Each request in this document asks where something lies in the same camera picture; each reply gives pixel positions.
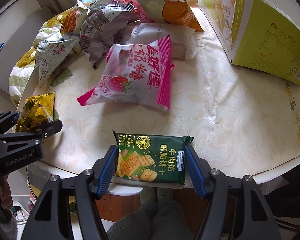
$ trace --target tablecloth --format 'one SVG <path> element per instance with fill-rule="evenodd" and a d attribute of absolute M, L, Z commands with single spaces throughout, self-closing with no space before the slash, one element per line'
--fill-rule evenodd
<path fill-rule="evenodd" d="M 193 59 L 172 59 L 169 111 L 122 103 L 80 106 L 76 98 L 98 84 L 106 65 L 103 59 L 93 69 L 83 52 L 72 54 L 45 87 L 35 89 L 56 92 L 55 114 L 63 122 L 62 131 L 44 142 L 46 163 L 74 173 L 92 167 L 116 143 L 111 129 L 193 136 L 199 157 L 239 178 L 300 155 L 300 87 L 231 65 L 204 14 L 193 10 L 205 31 L 195 33 Z"/>

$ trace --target screw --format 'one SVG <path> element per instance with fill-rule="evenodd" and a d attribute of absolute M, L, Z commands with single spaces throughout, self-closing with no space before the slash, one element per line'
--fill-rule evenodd
<path fill-rule="evenodd" d="M 245 179 L 247 182 L 251 182 L 251 181 L 253 180 L 253 178 L 252 178 L 250 175 L 244 176 L 244 179 Z"/>
<path fill-rule="evenodd" d="M 218 169 L 212 169 L 212 170 L 211 170 L 211 173 L 212 173 L 213 175 L 219 175 L 219 174 L 220 174 L 220 171 L 219 171 Z"/>
<path fill-rule="evenodd" d="M 88 176 L 88 175 L 92 174 L 92 170 L 91 169 L 86 169 L 86 170 L 83 171 L 83 174 Z"/>
<path fill-rule="evenodd" d="M 51 181 L 56 181 L 58 179 L 58 175 L 52 175 L 51 177 L 50 177 L 50 180 Z"/>

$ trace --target yellow-green box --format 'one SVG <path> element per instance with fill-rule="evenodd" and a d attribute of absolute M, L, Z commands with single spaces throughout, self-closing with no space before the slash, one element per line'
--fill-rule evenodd
<path fill-rule="evenodd" d="M 232 64 L 300 85 L 300 28 L 268 0 L 199 0 Z"/>

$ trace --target fuzzy gray pants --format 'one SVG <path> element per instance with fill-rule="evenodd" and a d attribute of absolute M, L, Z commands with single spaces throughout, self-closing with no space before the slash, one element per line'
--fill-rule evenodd
<path fill-rule="evenodd" d="M 191 240 L 181 206 L 172 199 L 143 203 L 139 210 L 115 222 L 109 240 Z"/>

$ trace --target green cardboard box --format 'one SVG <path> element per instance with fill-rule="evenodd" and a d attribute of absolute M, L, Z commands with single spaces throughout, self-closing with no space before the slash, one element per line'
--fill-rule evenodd
<path fill-rule="evenodd" d="M 232 64 L 300 85 L 300 28 L 268 0 L 199 0 Z"/>

